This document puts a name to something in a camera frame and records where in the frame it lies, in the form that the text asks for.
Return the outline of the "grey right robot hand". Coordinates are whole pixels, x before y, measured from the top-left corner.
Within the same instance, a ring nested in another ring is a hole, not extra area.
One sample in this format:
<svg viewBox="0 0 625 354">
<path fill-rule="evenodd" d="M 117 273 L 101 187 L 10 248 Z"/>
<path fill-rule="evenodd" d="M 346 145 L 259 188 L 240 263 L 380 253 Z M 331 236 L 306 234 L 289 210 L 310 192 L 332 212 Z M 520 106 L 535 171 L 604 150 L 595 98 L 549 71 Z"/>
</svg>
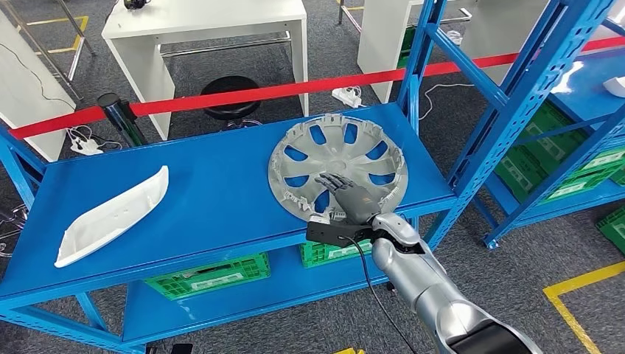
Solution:
<svg viewBox="0 0 625 354">
<path fill-rule="evenodd" d="M 345 176 L 321 173 L 314 180 L 334 196 L 346 217 L 356 225 L 370 223 L 372 218 L 382 213 L 371 193 Z"/>
</svg>

